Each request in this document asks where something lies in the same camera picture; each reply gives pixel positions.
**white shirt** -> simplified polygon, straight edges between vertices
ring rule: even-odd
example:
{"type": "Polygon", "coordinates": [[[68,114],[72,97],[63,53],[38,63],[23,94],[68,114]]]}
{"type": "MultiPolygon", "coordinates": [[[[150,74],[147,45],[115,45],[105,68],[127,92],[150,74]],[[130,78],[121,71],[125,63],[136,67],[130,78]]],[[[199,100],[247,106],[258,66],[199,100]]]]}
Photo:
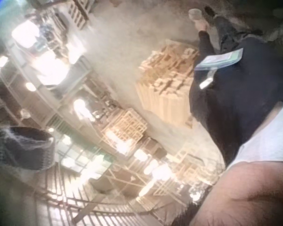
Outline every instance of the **white shirt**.
{"type": "Polygon", "coordinates": [[[265,128],[239,148],[227,169],[242,161],[283,161],[283,108],[265,128]]]}

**bright light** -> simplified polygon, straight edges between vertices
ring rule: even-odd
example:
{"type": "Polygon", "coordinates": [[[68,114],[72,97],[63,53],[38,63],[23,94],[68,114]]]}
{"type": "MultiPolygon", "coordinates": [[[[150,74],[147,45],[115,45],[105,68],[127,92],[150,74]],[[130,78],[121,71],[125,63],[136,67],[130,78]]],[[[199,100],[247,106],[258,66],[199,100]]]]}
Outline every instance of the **bright light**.
{"type": "Polygon", "coordinates": [[[95,118],[90,113],[90,111],[86,108],[85,101],[82,99],[77,99],[74,101],[74,109],[80,119],[83,117],[89,119],[90,121],[95,121],[95,118]]]}
{"type": "Polygon", "coordinates": [[[197,202],[201,197],[201,193],[200,192],[196,192],[195,194],[191,193],[190,197],[193,199],[193,202],[197,202]]]}
{"type": "Polygon", "coordinates": [[[143,171],[144,174],[149,175],[156,167],[158,166],[158,161],[153,159],[150,163],[149,166],[145,168],[143,171]]]}
{"type": "Polygon", "coordinates": [[[29,91],[35,92],[37,90],[36,87],[31,82],[27,82],[25,86],[29,91]]]}
{"type": "Polygon", "coordinates": [[[4,67],[4,65],[8,62],[8,58],[6,56],[0,57],[0,67],[4,67]]]}
{"type": "Polygon", "coordinates": [[[100,177],[101,177],[101,174],[96,173],[91,169],[84,169],[81,173],[80,181],[81,183],[85,183],[90,178],[99,179],[100,177]]]}
{"type": "Polygon", "coordinates": [[[139,197],[144,196],[146,193],[149,192],[149,190],[154,186],[156,180],[151,180],[138,194],[139,197]]]}
{"type": "Polygon", "coordinates": [[[71,139],[69,136],[64,135],[62,142],[66,145],[71,145],[71,139]]]}
{"type": "Polygon", "coordinates": [[[118,144],[116,144],[117,151],[120,152],[121,154],[126,154],[132,145],[133,140],[129,139],[126,142],[120,141],[118,144]]]}
{"type": "Polygon", "coordinates": [[[119,139],[117,135],[115,135],[115,133],[112,132],[111,130],[107,130],[105,134],[109,139],[111,139],[112,141],[116,143],[119,143],[121,141],[121,139],[119,139]]]}
{"type": "Polygon", "coordinates": [[[153,178],[155,178],[156,180],[167,181],[170,179],[172,175],[172,171],[167,164],[163,164],[161,166],[158,166],[156,169],[154,169],[152,175],[153,178]]]}
{"type": "Polygon", "coordinates": [[[30,48],[37,42],[36,37],[40,36],[40,31],[37,25],[27,20],[16,27],[11,36],[24,48],[30,48]]]}
{"type": "Polygon", "coordinates": [[[68,168],[75,166],[75,160],[72,158],[64,158],[62,160],[62,165],[68,168]]]}
{"type": "Polygon", "coordinates": [[[139,161],[146,161],[148,159],[148,155],[142,149],[138,149],[134,153],[134,157],[137,158],[139,161]]]}
{"type": "Polygon", "coordinates": [[[120,138],[118,138],[117,135],[115,135],[115,133],[111,130],[107,130],[105,134],[110,140],[116,143],[116,148],[118,152],[126,154],[130,150],[130,147],[133,143],[133,139],[129,139],[124,142],[120,138]]]}
{"type": "Polygon", "coordinates": [[[104,161],[104,155],[100,154],[100,155],[97,155],[97,156],[94,158],[94,160],[92,161],[92,163],[101,164],[103,161],[104,161]]]}
{"type": "Polygon", "coordinates": [[[26,109],[20,110],[21,120],[23,119],[29,119],[31,117],[30,113],[26,109]]]}
{"type": "Polygon", "coordinates": [[[69,65],[57,59],[54,52],[50,50],[36,58],[32,66],[42,73],[42,75],[38,75],[37,77],[43,85],[60,84],[69,71],[69,65]]]}

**stack of wooden pallets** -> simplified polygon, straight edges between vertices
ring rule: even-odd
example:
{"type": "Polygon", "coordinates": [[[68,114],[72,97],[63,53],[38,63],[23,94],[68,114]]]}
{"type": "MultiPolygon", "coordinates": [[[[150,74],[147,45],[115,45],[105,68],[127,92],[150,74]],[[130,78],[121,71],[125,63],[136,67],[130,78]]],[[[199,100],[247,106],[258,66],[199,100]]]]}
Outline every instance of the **stack of wooden pallets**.
{"type": "Polygon", "coordinates": [[[190,45],[168,41],[153,51],[139,67],[142,78],[136,90],[145,110],[176,126],[187,125],[190,114],[189,90],[198,51],[190,45]]]}

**concrete floor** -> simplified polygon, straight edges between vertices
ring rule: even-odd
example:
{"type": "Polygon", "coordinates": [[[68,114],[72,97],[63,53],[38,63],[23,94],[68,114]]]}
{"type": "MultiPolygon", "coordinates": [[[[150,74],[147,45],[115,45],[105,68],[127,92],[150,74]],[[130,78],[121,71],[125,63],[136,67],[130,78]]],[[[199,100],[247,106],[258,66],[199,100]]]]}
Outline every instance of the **concrete floor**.
{"type": "MultiPolygon", "coordinates": [[[[70,24],[69,40],[89,60],[94,70],[108,85],[113,96],[124,107],[134,108],[148,123],[147,133],[160,142],[170,154],[176,154],[185,142],[197,151],[204,162],[221,160],[208,133],[197,122],[193,129],[179,128],[163,122],[143,110],[134,84],[141,76],[141,61],[165,39],[197,42],[198,32],[187,11],[172,2],[159,4],[123,1],[117,8],[108,0],[100,1],[93,19],[81,31],[70,24]]],[[[211,30],[216,45],[216,31],[211,30]]]]}

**hand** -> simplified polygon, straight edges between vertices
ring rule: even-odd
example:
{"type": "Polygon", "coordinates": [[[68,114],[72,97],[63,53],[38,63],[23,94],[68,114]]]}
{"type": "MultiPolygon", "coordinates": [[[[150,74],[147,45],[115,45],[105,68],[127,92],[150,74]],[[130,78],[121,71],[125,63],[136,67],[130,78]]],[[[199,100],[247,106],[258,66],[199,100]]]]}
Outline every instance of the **hand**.
{"type": "Polygon", "coordinates": [[[205,19],[201,19],[201,20],[196,20],[195,22],[195,27],[197,29],[197,31],[207,31],[209,28],[208,22],[205,19]]]}

